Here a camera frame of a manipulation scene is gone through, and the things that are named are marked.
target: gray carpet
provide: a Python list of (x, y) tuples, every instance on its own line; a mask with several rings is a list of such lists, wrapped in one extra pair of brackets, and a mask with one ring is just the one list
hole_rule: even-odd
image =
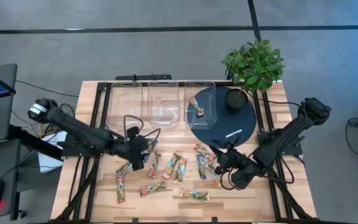
[[(260, 26), (358, 25), (358, 1), (257, 0)], [(0, 29), (72, 29), (148, 26), (251, 26), (247, 1), (0, 0)], [(282, 50), (289, 101), (315, 96), (333, 110), (326, 124), (305, 132), (306, 172), (322, 220), (358, 223), (358, 157), (345, 142), (345, 125), (358, 116), (358, 30), (262, 31)], [(253, 31), (120, 34), (0, 34), (0, 65), (17, 63), (19, 80), (77, 95), (83, 80), (169, 73), (175, 79), (223, 78), (219, 61)], [(26, 119), (37, 98), (76, 105), (21, 83), (14, 111)], [(358, 128), (349, 130), (358, 152)], [(56, 185), (22, 196), (28, 217), (49, 218)], [(9, 217), (0, 218), (0, 223)]]

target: white paper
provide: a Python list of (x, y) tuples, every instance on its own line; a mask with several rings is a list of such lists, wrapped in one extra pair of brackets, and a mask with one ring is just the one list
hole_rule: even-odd
[[(49, 144), (56, 146), (59, 149), (63, 149), (62, 147), (57, 145), (57, 142), (64, 141), (66, 139), (66, 134), (67, 134), (67, 132), (61, 131), (61, 132), (57, 133), (56, 136), (53, 138), (52, 138), (52, 136), (55, 134), (50, 134), (48, 136), (43, 137), (42, 140), (48, 141), (50, 139), (48, 141)], [(43, 174), (56, 169), (56, 168), (48, 168), (48, 167), (61, 167), (63, 165), (62, 161), (59, 161), (57, 159), (46, 156), (40, 152), (38, 152), (38, 160), (40, 163), (40, 171)]]

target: desk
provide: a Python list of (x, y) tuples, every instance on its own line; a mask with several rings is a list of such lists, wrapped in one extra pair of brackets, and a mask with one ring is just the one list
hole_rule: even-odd
[[(83, 82), (77, 104), (76, 118), (88, 124), (91, 121), (97, 84), (98, 82)], [(147, 101), (147, 88), (143, 89), (143, 101), (145, 103)], [(282, 83), (273, 84), (267, 93), (269, 100), (287, 101)], [(183, 99), (183, 90), (180, 91), (180, 98)], [(100, 120), (103, 99), (102, 93), (98, 120)], [(132, 218), (139, 218), (140, 222), (210, 222), (212, 217), (217, 217), (219, 222), (274, 221), (275, 217), (267, 179), (256, 177), (245, 190), (228, 191), (217, 189), (214, 180), (210, 176), (208, 176), (207, 180), (199, 178), (196, 152), (193, 150), (193, 146), (199, 140), (195, 138), (189, 129), (186, 129), (183, 120), (183, 103), (180, 103), (180, 106), (181, 118), (178, 127), (175, 129), (163, 129), (155, 148), (156, 151), (162, 153), (162, 161), (158, 167), (157, 177), (155, 179), (147, 177), (146, 173), (150, 167), (151, 160), (146, 163), (144, 170), (126, 174), (124, 178), (126, 201), (122, 204), (117, 204), (116, 202), (115, 171), (126, 162), (116, 156), (105, 155), (101, 158), (91, 222), (130, 222)], [(260, 107), (263, 120), (266, 122), (265, 127), (268, 127), (263, 101), (260, 102)], [(276, 128), (282, 128), (291, 121), (288, 105), (271, 103), (270, 108)], [(144, 130), (142, 130), (143, 133), (152, 130), (150, 124), (146, 122), (146, 116), (147, 107), (144, 106), (142, 119), (145, 121), (145, 126)], [(258, 131), (257, 126), (250, 139), (237, 149), (246, 154), (252, 152), (258, 146)], [(172, 184), (172, 179), (165, 180), (166, 191), (140, 198), (139, 187), (146, 187), (164, 180), (161, 177), (161, 173), (166, 168), (174, 150), (180, 151), (183, 157), (189, 160), (183, 184), (174, 185)], [(288, 186), (289, 191), (307, 213), (311, 216), (316, 216), (303, 164), (293, 156), (285, 156), (284, 158), (295, 175), (295, 183)], [(64, 162), (51, 218), (57, 217), (67, 206), (76, 161), (76, 157), (71, 157)], [(76, 192), (78, 181), (79, 175), (77, 175), (74, 192)], [(179, 198), (180, 189), (208, 191), (211, 194), (210, 203), (202, 203), (197, 200), (182, 200)], [(84, 217), (85, 214), (87, 196), (88, 194), (85, 193), (80, 218)], [(285, 212), (283, 211), (285, 209), (280, 193), (278, 193), (278, 198), (282, 216), (284, 217)]]

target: green plant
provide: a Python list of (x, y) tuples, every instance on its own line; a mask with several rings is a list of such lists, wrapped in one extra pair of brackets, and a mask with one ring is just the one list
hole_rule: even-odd
[(281, 78), (285, 68), (282, 61), (280, 50), (272, 51), (269, 40), (255, 40), (231, 51), (221, 63), (226, 66), (226, 75), (245, 91), (266, 91)]

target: potted plant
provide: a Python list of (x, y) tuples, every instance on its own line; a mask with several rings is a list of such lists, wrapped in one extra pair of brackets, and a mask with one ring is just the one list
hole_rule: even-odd
[(233, 113), (248, 104), (244, 91), (263, 92), (270, 88), (273, 81), (279, 80), (283, 74), (283, 61), (280, 50), (272, 50), (269, 40), (247, 42), (227, 54), (221, 61), (226, 66), (225, 75), (230, 76), (233, 83), (241, 88), (229, 90), (226, 94), (227, 110)]

